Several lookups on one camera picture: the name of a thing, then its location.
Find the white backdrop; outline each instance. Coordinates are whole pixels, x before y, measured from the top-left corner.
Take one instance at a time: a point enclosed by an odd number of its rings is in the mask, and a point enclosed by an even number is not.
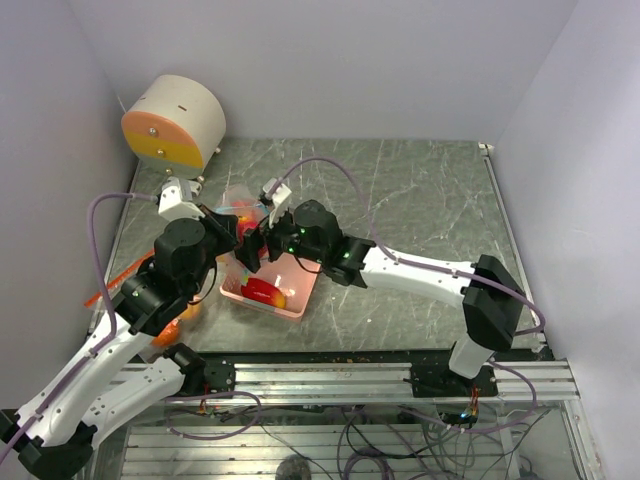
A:
[[[581,0],[498,142],[534,296],[609,478],[638,478],[640,3]]]
[[[16,408],[84,341],[82,303],[97,289],[85,212],[126,189],[134,163],[122,110],[64,0],[3,5],[0,65],[0,408]],[[103,253],[120,209],[96,215]],[[16,457],[0,478],[27,476]]]
[[[576,0],[70,0],[129,107],[162,73],[229,133],[493,143]]]

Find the metal table surface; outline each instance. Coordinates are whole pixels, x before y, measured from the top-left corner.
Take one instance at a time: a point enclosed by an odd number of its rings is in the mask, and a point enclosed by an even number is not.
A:
[[[205,172],[199,201],[214,206],[229,185],[253,193],[300,158],[323,154],[355,174],[382,239],[394,249],[451,260],[498,257],[518,280],[518,262],[492,176],[473,142],[410,140],[225,139]],[[132,191],[158,193],[165,176],[141,165]],[[348,233],[367,236],[362,206],[330,165],[304,165],[290,177],[294,204],[314,198]],[[115,277],[153,246],[166,221],[146,202],[125,209],[110,262]],[[221,284],[224,272],[218,281]],[[196,351],[352,351],[450,348],[464,332],[462,312],[397,291],[345,288],[320,276],[300,324],[231,303],[217,289],[201,320],[183,332]],[[523,312],[520,328],[533,319]],[[538,348],[543,337],[518,337]]]

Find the wire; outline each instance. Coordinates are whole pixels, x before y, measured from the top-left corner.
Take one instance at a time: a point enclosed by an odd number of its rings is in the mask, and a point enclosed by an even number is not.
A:
[[[295,453],[296,455],[298,455],[300,458],[306,460],[307,462],[311,462],[313,463],[316,467],[318,467],[320,470],[322,470],[322,472],[330,478],[330,480],[334,480],[334,478],[331,476],[331,474],[327,471],[326,468],[324,468],[322,465],[320,465],[318,462],[316,462],[315,460],[313,460],[312,458],[307,457],[306,455],[301,454],[298,450],[296,450],[295,448],[293,448],[292,445],[290,445],[289,443],[285,442],[284,440],[282,440],[281,438],[276,437],[274,434],[269,433],[267,431],[266,428],[264,428],[264,425],[262,423],[259,424],[259,426],[262,428],[262,430],[264,430],[264,433],[266,433],[267,435],[269,435],[271,438],[277,440],[278,442],[282,443],[285,447],[289,448],[289,450],[291,450],[293,453]]]
[[[361,415],[361,416],[365,416],[366,414],[362,411],[362,409],[360,410],[355,410],[353,413],[357,414],[357,415]],[[344,412],[342,412],[345,420],[347,420],[347,417],[345,415]],[[431,456],[433,457],[434,461],[436,462],[438,468],[440,468],[440,470],[443,473],[446,473],[447,475],[449,475],[450,478],[452,478],[451,476],[454,476],[453,478],[456,479],[460,479],[460,478],[464,478],[464,477],[460,477],[457,474],[455,474],[454,472],[452,472],[451,470],[448,470],[446,468],[445,465],[443,465],[442,463],[440,463],[439,459],[438,459],[438,455],[436,454],[436,452],[433,450],[433,446],[427,442],[427,445],[414,450],[413,447],[411,447],[411,445],[406,441],[406,439],[400,434],[400,432],[398,432],[395,428],[393,428],[391,425],[389,425],[386,422],[380,422],[384,425],[387,426],[387,428],[389,428],[399,439],[400,441],[409,449],[409,451],[411,452],[408,455],[395,455],[395,454],[388,454],[385,453],[383,451],[381,451],[378,447],[374,446],[365,436],[362,432],[360,432],[360,430],[356,427],[356,425],[353,423],[353,421],[355,420],[355,416],[347,421],[347,424],[345,425],[345,429],[343,430],[343,434],[345,436],[345,438],[347,439],[347,443],[349,443],[349,446],[351,447],[351,450],[353,450],[353,453],[356,455],[361,455],[361,456],[365,456],[368,458],[371,458],[372,460],[375,458],[390,458],[390,459],[396,459],[396,460],[405,460],[405,459],[410,459],[410,458],[416,458],[418,460],[418,462],[420,462],[420,466],[423,469],[426,469],[427,471],[430,472],[434,472],[433,470],[430,470],[427,465],[424,464],[424,462],[422,462],[422,458],[429,458],[429,455],[420,455],[420,453],[422,453],[425,450],[429,450],[431,452]],[[359,433],[359,435],[362,437],[362,439],[365,441],[365,443],[367,444],[367,446],[369,447],[370,450],[366,450],[366,449],[356,449],[353,444],[351,444],[350,440],[349,440],[349,429],[353,427],[356,429],[356,431]],[[445,434],[442,437],[442,440],[447,440],[448,438],[451,437],[447,437],[447,435]]]
[[[217,278],[218,278],[218,264],[214,263],[214,265],[213,265],[213,281],[211,282],[211,285],[209,285],[209,290],[207,290],[207,293],[205,293],[203,297],[200,297],[199,300],[196,300],[195,302],[187,302],[187,303],[189,305],[198,305],[198,304],[202,303],[204,301],[204,299],[207,298],[209,296],[209,294],[211,293],[211,291],[213,290],[213,287],[216,284]]]
[[[529,428],[527,428],[527,430],[524,432],[524,434],[522,435],[522,437],[520,438],[520,440],[518,441],[518,443],[516,443],[516,445],[515,445],[515,446],[514,446],[510,451],[505,452],[505,453],[503,453],[502,455],[500,455],[500,456],[496,459],[496,461],[495,461],[495,462],[493,462],[493,463],[489,466],[489,468],[487,468],[487,469],[485,470],[485,472],[482,474],[482,476],[481,476],[478,480],[482,480],[482,479],[487,475],[487,473],[489,473],[489,471],[490,471],[493,467],[495,467],[495,466],[496,466],[496,464],[497,464],[500,460],[502,460],[502,459],[503,459],[504,457],[506,457],[507,455],[511,454],[511,459],[509,460],[509,464],[507,465],[507,472],[506,472],[506,474],[508,475],[508,474],[509,474],[509,467],[511,467],[511,460],[513,460],[513,454],[514,454],[514,452],[518,449],[518,447],[520,447],[520,445],[522,444],[522,442],[524,441],[524,439],[525,439],[525,438],[527,438],[527,435],[529,435],[529,432],[531,432],[531,430],[533,429],[533,427],[534,427],[534,426],[535,426],[535,425],[536,425],[540,420],[542,420],[544,417],[546,417],[546,416],[549,414],[549,412],[551,412],[551,410],[553,410],[553,409],[551,409],[551,408],[550,408],[550,409],[548,409],[548,410],[544,411],[544,412],[543,412],[543,413],[542,413],[538,418],[536,418],[536,419],[535,419],[535,421],[534,421],[531,425],[529,425]]]
[[[98,288],[100,293],[102,294],[104,300],[104,306],[107,311],[107,315],[109,316],[109,323],[111,329],[109,333],[100,340],[95,346],[93,346],[89,353],[95,356],[97,355],[105,345],[107,345],[111,340],[113,340],[117,334],[117,320],[115,310],[113,308],[113,303],[111,302],[111,297],[109,297],[109,291],[107,289],[107,285],[103,276],[102,266],[100,264],[100,255],[98,254],[98,243],[96,241],[95,229],[94,229],[94,216],[96,208],[100,203],[104,200],[111,198],[123,198],[123,199],[140,199],[146,200],[153,203],[157,203],[158,198],[153,195],[146,195],[143,193],[123,193],[123,192],[112,192],[105,193],[98,197],[96,197],[90,204],[87,209],[87,236],[89,238],[89,250],[91,252],[91,260],[93,263],[93,270],[96,275],[96,280],[98,281]],[[71,380],[75,378],[75,376],[82,370],[82,368],[91,360],[92,356],[84,356],[80,360],[78,360],[67,373],[60,379],[60,381],[51,389],[49,394],[44,398],[44,400],[40,403],[40,405],[35,409],[34,414],[29,417],[24,425],[18,429],[18,431],[9,439],[7,445],[0,453],[0,465],[5,461],[9,452],[13,449],[14,445],[18,442],[18,440],[22,437],[22,435],[26,434],[28,430],[33,426],[33,424],[38,420],[43,412],[49,407],[51,402],[55,400],[71,383]]]
[[[256,411],[256,414],[254,415],[254,417],[249,421],[249,423],[247,425],[239,428],[238,430],[236,430],[234,432],[225,433],[223,435],[218,435],[218,436],[215,436],[215,437],[200,437],[198,435],[192,435],[190,433],[180,432],[180,431],[176,430],[173,427],[173,425],[171,424],[171,417],[174,416],[174,411],[173,410],[167,412],[167,415],[165,417],[166,424],[167,424],[167,429],[169,430],[169,432],[173,433],[174,435],[177,435],[177,436],[182,437],[182,438],[188,438],[189,440],[205,440],[205,441],[224,440],[226,438],[231,438],[231,437],[235,437],[236,435],[240,435],[241,433],[246,432],[251,427],[256,425],[258,423],[258,421],[260,420],[260,415],[262,414],[262,403],[260,402],[260,399],[256,395],[254,395],[253,393],[241,392],[239,390],[235,390],[233,392],[210,393],[210,394],[207,394],[207,395],[197,395],[195,397],[167,397],[167,398],[165,398],[165,402],[174,403],[174,402],[187,402],[187,401],[191,401],[191,400],[208,400],[210,398],[225,398],[225,397],[233,397],[233,396],[236,396],[236,395],[241,396],[241,397],[249,397],[252,400],[254,400],[256,402],[257,411]]]
[[[496,363],[494,361],[489,361],[488,363],[492,367],[499,368],[501,370],[504,370],[506,372],[511,373],[512,375],[515,375],[520,380],[525,382],[527,384],[527,386],[529,387],[529,390],[531,390],[531,397],[532,397],[531,398],[531,407],[526,411],[526,413],[524,413],[517,420],[512,420],[510,422],[506,422],[506,423],[503,423],[501,425],[497,425],[495,427],[476,428],[476,429],[471,430],[471,429],[467,429],[467,428],[460,428],[460,427],[457,427],[455,425],[448,425],[448,424],[444,423],[439,418],[430,417],[428,415],[425,415],[424,413],[418,412],[418,411],[413,410],[411,408],[400,407],[400,409],[403,412],[406,412],[406,413],[409,413],[409,414],[413,415],[414,417],[420,418],[422,420],[426,420],[427,422],[434,423],[436,425],[440,425],[441,427],[445,427],[447,430],[454,431],[454,432],[460,432],[460,433],[468,433],[468,434],[472,434],[472,433],[494,433],[494,432],[497,432],[499,430],[502,430],[503,428],[514,427],[514,426],[518,425],[523,420],[525,420],[527,417],[529,417],[532,413],[534,413],[535,410],[538,408],[538,395],[536,393],[536,389],[533,386],[533,383],[531,383],[531,380],[529,380],[526,376],[524,376],[522,373],[518,372],[517,370],[514,370],[511,367],[507,367],[506,365],[501,365],[501,364]]]
[[[298,265],[300,265],[300,268],[303,269],[305,272],[313,273],[314,275],[318,275],[319,273],[322,273],[322,269],[316,270],[315,272],[313,270],[309,270],[307,267],[302,265],[302,262],[300,261],[300,259],[296,255],[293,255],[293,258],[296,259],[296,262],[298,262]]]
[[[362,193],[362,190],[360,190],[360,186],[358,185],[358,182],[356,181],[355,177],[353,176],[353,174],[347,168],[345,168],[340,162],[338,162],[334,158],[323,157],[323,156],[312,156],[312,157],[303,158],[303,159],[297,161],[291,167],[289,167],[289,169],[284,173],[284,175],[282,177],[280,177],[278,180],[276,180],[274,182],[273,186],[267,192],[266,197],[267,198],[271,198],[273,196],[273,194],[275,193],[275,191],[278,189],[278,187],[280,187],[280,185],[282,185],[282,182],[284,182],[284,180],[287,177],[289,177],[289,175],[291,175],[298,167],[300,167],[301,165],[304,165],[305,163],[314,162],[314,161],[320,161],[320,162],[329,163],[329,164],[333,165],[334,167],[336,167],[338,170],[340,170],[345,175],[345,177],[347,177],[347,180],[349,180],[349,182],[353,186],[353,188],[354,188],[354,190],[356,192],[356,195],[358,196],[358,198],[360,200],[360,203],[364,207],[365,215],[366,215],[367,221],[369,223],[369,229],[371,230],[371,235],[372,235],[374,241],[376,242],[376,246],[388,258],[390,258],[394,262],[401,263],[403,265],[407,265],[407,266],[410,266],[410,267],[422,268],[424,270],[430,270],[430,271],[433,271],[433,272],[443,273],[443,274],[447,274],[447,275],[460,276],[460,277],[468,278],[469,280],[474,280],[474,281],[483,283],[485,285],[488,285],[490,287],[493,287],[496,290],[499,290],[499,291],[501,291],[503,293],[506,293],[507,295],[515,298],[516,300],[518,300],[523,305],[526,305],[538,317],[539,325],[537,325],[537,326],[535,326],[533,328],[527,328],[527,329],[524,329],[524,330],[517,331],[515,333],[516,335],[525,335],[527,333],[537,333],[537,332],[541,332],[541,331],[544,330],[544,327],[545,327],[547,321],[546,321],[546,317],[544,316],[542,311],[531,300],[529,300],[527,297],[525,297],[524,295],[521,295],[520,293],[516,292],[515,290],[513,290],[513,289],[511,289],[509,287],[505,287],[501,283],[495,282],[493,280],[490,280],[488,278],[482,277],[480,275],[476,275],[475,273],[468,273],[468,272],[459,271],[459,270],[455,270],[455,269],[448,268],[448,267],[441,267],[439,265],[433,265],[433,264],[427,263],[427,262],[417,262],[415,260],[406,260],[406,259],[403,259],[403,258],[400,258],[400,257],[396,257],[385,246],[384,242],[382,242],[382,239],[380,238],[380,235],[378,234],[378,231],[376,230],[376,227],[373,224],[373,216],[371,214],[371,210],[369,209],[368,202],[365,200],[364,194]]]

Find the clear plastic bag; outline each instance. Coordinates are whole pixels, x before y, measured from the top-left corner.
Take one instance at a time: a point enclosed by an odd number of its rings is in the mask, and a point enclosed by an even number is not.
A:
[[[251,195],[246,185],[232,185],[222,195],[220,204],[214,209],[216,213],[223,215],[236,215],[238,217],[238,229],[236,234],[242,239],[242,234],[249,228],[255,228],[264,217],[269,214],[267,207],[256,201],[256,197]],[[261,262],[266,262],[268,252],[266,248],[260,252]],[[218,257],[227,266],[227,274],[237,278],[246,285],[252,273],[247,267],[240,263],[233,252],[226,253]]]

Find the white cylinder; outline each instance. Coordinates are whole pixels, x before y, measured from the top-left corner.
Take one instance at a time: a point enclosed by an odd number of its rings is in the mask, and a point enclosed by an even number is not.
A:
[[[122,117],[131,149],[152,168],[201,175],[226,132],[218,99],[189,78],[162,75]]]

